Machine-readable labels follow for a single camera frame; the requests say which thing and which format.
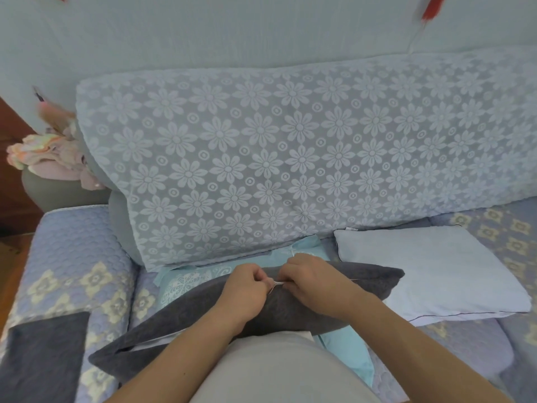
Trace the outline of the person's right hand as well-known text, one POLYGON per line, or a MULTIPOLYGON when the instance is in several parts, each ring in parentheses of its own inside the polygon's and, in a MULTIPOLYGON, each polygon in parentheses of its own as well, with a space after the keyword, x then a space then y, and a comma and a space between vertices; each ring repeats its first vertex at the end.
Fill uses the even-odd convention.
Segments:
POLYGON ((351 306, 364 291, 322 258, 298 253, 280 268, 277 281, 316 313, 349 322, 351 306))

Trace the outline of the person's left hand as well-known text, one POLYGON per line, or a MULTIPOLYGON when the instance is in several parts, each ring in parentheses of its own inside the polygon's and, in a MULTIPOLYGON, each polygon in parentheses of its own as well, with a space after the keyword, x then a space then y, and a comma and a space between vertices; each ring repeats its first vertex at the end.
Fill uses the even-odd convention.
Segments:
POLYGON ((231 273, 213 307, 213 311, 218 318, 222 318, 224 323, 230 326, 232 334, 236 336, 240 334, 247 322, 258 316, 265 305, 268 294, 265 297, 244 297, 238 294, 232 289, 231 273))

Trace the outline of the dark grey pillowcase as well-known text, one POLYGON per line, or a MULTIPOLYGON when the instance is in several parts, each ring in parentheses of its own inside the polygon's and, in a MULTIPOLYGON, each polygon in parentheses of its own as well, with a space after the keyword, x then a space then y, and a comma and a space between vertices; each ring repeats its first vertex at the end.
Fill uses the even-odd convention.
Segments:
MULTIPOLYGON (((402 269, 389 266, 332 261, 328 264, 381 300, 390 295, 405 275, 402 269)), ((130 381, 156 359, 172 339, 215 305, 228 277, 211 279, 184 293, 143 323, 91 354, 89 362, 121 384, 130 381)), ((237 338, 275 332, 310 332, 316 336, 345 326, 342 321, 310 310, 277 285, 267 295, 261 312, 245 324, 237 338)))

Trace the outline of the person's right forearm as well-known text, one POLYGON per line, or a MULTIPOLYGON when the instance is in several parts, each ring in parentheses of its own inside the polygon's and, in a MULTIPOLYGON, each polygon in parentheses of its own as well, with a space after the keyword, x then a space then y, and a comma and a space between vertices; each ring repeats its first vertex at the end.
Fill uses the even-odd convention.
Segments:
POLYGON ((331 314, 352 326, 412 403, 512 403, 462 360, 359 287, 337 290, 331 314))

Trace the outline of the person's left forearm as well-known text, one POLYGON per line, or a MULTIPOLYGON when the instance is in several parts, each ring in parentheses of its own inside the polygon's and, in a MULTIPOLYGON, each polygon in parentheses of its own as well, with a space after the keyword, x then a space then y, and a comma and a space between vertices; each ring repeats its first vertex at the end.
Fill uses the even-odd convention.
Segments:
POLYGON ((262 307, 217 303, 105 403, 189 403, 232 338, 262 307))

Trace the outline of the light blue lace-print cloth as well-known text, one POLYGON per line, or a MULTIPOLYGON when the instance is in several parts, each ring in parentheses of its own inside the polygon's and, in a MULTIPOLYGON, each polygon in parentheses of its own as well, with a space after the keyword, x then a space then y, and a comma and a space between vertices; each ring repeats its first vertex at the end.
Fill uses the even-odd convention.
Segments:
MULTIPOLYGON (((210 266, 186 266, 167 273, 161 272, 155 279, 155 284, 159 287, 158 309, 167 306, 202 283, 231 273, 239 264, 254 263, 262 268, 280 266, 289 257, 300 252, 320 257, 325 261, 339 261, 335 239, 319 239, 313 235, 262 255, 210 266)), ((309 338, 320 348, 335 355, 368 386, 373 386, 375 370, 372 358, 366 343, 350 326, 319 336, 310 335, 309 338)))

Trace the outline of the person's white shirt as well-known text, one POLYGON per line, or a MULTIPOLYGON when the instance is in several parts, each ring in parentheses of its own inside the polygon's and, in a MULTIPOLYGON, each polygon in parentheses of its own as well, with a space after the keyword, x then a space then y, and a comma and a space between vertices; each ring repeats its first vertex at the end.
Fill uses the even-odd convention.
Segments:
POLYGON ((382 403, 354 371, 291 332, 232 342, 189 403, 382 403))

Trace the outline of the white floral lace cover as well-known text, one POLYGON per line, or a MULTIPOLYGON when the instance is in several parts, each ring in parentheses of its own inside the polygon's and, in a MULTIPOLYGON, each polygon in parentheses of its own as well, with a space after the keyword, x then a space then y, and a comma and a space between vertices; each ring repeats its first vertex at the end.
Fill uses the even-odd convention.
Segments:
POLYGON ((76 115, 149 272, 537 196, 537 46, 108 74, 76 115))

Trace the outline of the pale blue flat pillow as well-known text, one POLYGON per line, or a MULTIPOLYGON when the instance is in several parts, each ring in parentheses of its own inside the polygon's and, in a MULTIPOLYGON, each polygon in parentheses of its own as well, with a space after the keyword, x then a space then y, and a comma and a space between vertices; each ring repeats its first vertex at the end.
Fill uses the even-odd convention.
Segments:
POLYGON ((531 310, 519 280, 462 227, 336 230, 334 235, 341 261, 405 272, 385 304, 417 327, 531 310))

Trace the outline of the blue quilted floral sofa cover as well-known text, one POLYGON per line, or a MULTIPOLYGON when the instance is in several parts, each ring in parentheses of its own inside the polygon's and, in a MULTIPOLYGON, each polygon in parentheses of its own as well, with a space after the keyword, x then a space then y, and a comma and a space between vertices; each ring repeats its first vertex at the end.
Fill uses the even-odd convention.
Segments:
MULTIPOLYGON (((486 244, 523 283, 532 310, 507 318, 441 321, 420 327, 494 383, 516 403, 537 403, 537 243, 531 226, 521 234, 524 205, 444 214, 399 229, 458 224, 486 244)), ((0 340, 18 324, 89 311, 85 355, 75 403, 102 403, 117 381, 88 362, 88 356, 141 324, 157 311, 155 273, 138 267, 112 233, 106 205, 55 210, 44 215, 0 340)))

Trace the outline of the grey round pot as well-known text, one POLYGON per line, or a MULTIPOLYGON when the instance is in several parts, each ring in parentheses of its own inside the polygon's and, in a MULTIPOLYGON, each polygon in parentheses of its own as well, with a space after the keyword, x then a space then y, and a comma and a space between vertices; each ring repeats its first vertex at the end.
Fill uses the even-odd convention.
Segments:
POLYGON ((22 171, 22 184, 26 194, 44 213, 63 208, 106 205, 111 190, 94 191, 82 188, 80 181, 58 181, 39 177, 27 169, 22 171))

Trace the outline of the dark grey folded cloth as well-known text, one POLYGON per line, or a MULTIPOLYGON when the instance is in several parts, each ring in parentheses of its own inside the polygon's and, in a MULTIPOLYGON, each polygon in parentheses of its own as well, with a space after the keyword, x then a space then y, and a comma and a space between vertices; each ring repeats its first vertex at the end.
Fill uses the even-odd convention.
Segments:
POLYGON ((0 362, 0 403, 75 403, 90 312, 10 328, 0 362))

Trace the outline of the pink cloth bundle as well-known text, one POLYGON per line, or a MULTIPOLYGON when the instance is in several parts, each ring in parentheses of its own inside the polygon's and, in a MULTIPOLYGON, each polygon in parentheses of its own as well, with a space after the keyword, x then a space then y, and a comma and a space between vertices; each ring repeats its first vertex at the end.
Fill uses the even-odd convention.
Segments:
POLYGON ((80 181, 83 189, 95 191, 105 186, 91 172, 76 139, 75 121, 62 132, 31 134, 7 149, 7 162, 40 178, 55 181, 80 181))

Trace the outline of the pink feathery stick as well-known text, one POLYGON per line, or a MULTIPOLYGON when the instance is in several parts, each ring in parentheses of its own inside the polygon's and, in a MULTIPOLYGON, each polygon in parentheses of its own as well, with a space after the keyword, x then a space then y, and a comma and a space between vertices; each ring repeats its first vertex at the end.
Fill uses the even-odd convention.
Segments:
POLYGON ((75 122, 76 114, 49 101, 36 86, 32 86, 32 91, 38 99, 37 114, 47 124, 48 133, 64 135, 75 122))

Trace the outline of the brown wooden cabinet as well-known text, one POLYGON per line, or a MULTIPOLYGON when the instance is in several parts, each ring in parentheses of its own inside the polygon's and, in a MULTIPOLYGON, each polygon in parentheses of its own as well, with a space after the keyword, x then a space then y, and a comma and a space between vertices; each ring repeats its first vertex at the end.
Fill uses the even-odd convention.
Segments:
POLYGON ((0 237, 34 232, 44 214, 23 188, 22 172, 6 160, 6 149, 33 133, 0 97, 0 237))

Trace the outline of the red hanging tassel ornament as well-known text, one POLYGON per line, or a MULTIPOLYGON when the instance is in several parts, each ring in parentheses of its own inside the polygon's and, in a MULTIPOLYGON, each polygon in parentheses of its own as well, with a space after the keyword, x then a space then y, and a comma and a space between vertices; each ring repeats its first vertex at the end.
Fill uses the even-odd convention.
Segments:
POLYGON ((417 8, 417 17, 420 21, 416 33, 413 35, 409 42, 406 53, 411 55, 414 51, 414 47, 423 36, 426 26, 437 17, 442 9, 445 0, 421 0, 417 8))

